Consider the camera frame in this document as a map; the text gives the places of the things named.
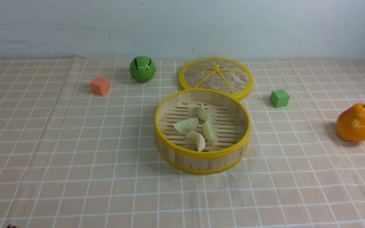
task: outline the black stripe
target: black stripe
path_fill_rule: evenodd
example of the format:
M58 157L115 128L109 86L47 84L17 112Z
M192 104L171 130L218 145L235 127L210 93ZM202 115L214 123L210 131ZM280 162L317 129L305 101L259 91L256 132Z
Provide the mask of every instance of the black stripe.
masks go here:
M136 66L136 69L137 69L137 70L139 70L139 68L138 68L138 59L137 59L137 57L135 58L135 66Z
M151 58L149 58L149 65L147 65L146 70L148 70L148 69L149 69L150 65L152 65L152 59L151 59Z

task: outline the bamboo steamer lid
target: bamboo steamer lid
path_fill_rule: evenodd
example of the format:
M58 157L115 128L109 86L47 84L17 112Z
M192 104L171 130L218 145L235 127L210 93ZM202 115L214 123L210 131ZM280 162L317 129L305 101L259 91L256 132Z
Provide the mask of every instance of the bamboo steamer lid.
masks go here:
M241 63L219 57L200 58L180 71L181 89L207 88L242 100L252 91L253 75Z

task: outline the yellow rim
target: yellow rim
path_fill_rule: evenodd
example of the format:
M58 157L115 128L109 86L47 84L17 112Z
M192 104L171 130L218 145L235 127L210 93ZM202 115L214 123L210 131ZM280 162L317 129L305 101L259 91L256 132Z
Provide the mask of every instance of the yellow rim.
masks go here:
M247 151L247 148L246 148L246 150L243 151L242 155L236 161L230 163L227 166L223 166L222 168L219 168L216 170L193 170L193 169L190 169L190 168L187 168L184 166L177 165L175 162L171 161L168 157L166 157L163 154L163 152L160 150L160 147L158 146L157 141L156 141L156 146L157 146L158 153L168 164L170 164L174 168L179 169L183 172L187 172L187 173L191 173L191 174L198 174L198 175L211 175L211 174L226 171L226 170L232 168L233 166L235 166L237 163L239 163L242 160L242 158L246 155L246 151Z
M168 100L170 100L171 98L173 98L175 96L184 94L186 92L195 92L195 91L207 91L207 92L213 92L213 93L217 93L219 95L225 96L227 98L230 98L233 102L236 102L236 104L238 104L243 110L245 110L247 122L249 123L249 127L247 128L245 135L236 144L234 144L231 147L227 147L225 149L217 150L217 151L213 151L213 152L198 152L198 151L194 151L194 150L188 150L183 147L177 146L174 143L171 143L169 140L167 140L165 138L164 134L161 133L160 129L158 128L158 123L157 123L157 117L159 115L158 113L160 111L160 108L164 104L166 104L168 102ZM244 105L242 105L242 103L239 102L239 100L236 100L236 99L230 97L229 95L226 95L223 92L215 91L212 89L204 89L204 88L182 90L180 92L177 92L177 93L169 96L163 102L161 102L161 104L158 106L154 120L155 120L156 134L158 135L158 137L160 137L160 140L163 144L165 144L169 149L171 149L175 153L181 154L183 156L191 157L191 158L196 158L196 159L216 159L216 158L224 157L230 153L233 153L236 150L239 150L239 148L241 148L242 146L244 146L246 144L246 142L249 139L250 132L252 131L252 123L251 123L249 112L246 111L246 108L244 107Z
M217 65L215 66L214 69L212 68L208 68L208 67L201 67L201 66L191 66L192 64L196 63L196 62L200 62L200 61L203 61L203 60L209 60L209 59L217 59L218 60L218 63ZM232 62L240 67L242 67L244 69L244 71L236 71L236 70L231 70L231 69L219 69L219 62L221 60L224 60L224 61L227 61L227 62ZM221 58L221 57L206 57L206 58L200 58L200 59L196 59L192 62L189 62L187 63L180 71L180 74L179 74L179 81L180 81L180 86L181 86L181 89L183 90L188 90L188 89L192 89L188 84L187 82L185 81L185 78L184 78L184 74L185 74L185 71L188 69L188 68L195 68L195 69L205 69L205 70L210 70L212 71L210 74L208 74L205 78L203 78L197 85L195 85L194 88L197 88L202 82L205 81L205 79L209 78L212 74L214 73L217 73L221 78L222 80L226 83L226 86L227 88L229 89L229 91L232 93L231 95L228 95L230 97L233 97L235 99L238 99L238 100L241 100L243 98L245 98L247 95L249 95L249 93L252 91L252 87L253 87L253 75L252 75L252 72L247 68L245 67L243 64L237 62L237 61L234 61L232 59L228 59L228 58ZM230 87L230 85L226 82L226 79L225 77L221 74L220 71L232 71L232 72L237 72L237 73L245 73L248 75L249 77L249 82L248 84L246 85L246 87L244 89L242 89L241 91L235 93L232 88Z

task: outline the green ball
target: green ball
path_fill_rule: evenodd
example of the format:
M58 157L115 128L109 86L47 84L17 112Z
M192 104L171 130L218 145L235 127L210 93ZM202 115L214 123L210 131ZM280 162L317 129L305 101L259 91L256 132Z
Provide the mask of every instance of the green ball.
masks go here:
M137 82L148 82L155 76L156 65L151 58L138 56L131 61L129 72Z

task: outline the bamboo steamer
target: bamboo steamer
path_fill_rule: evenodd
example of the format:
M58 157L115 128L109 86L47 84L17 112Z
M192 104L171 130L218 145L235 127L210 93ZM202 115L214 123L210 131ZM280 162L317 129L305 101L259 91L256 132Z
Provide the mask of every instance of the bamboo steamer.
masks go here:
M242 100L252 91L253 75L241 63L228 58L207 57L187 63L180 71L181 89L207 88Z
M219 137L206 142L198 152L194 142L180 134L174 123L195 118L196 109L204 105ZM195 131L202 134L203 121ZM235 98L212 89L187 89L171 95L155 114L155 140L158 152L170 165L192 174L214 174L236 165L245 155L251 131L246 108Z

